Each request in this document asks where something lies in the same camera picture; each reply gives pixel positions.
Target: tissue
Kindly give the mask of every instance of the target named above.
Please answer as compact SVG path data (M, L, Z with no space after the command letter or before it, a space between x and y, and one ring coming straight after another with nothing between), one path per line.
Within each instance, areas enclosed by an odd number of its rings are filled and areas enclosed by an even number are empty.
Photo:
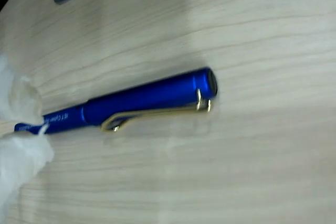
M0 120L42 124L41 96L30 80L16 73L0 56ZM38 135L15 132L0 137L0 224L20 187L51 162L51 148L44 125Z
M42 101L26 76L17 74L0 56L0 120L43 124Z

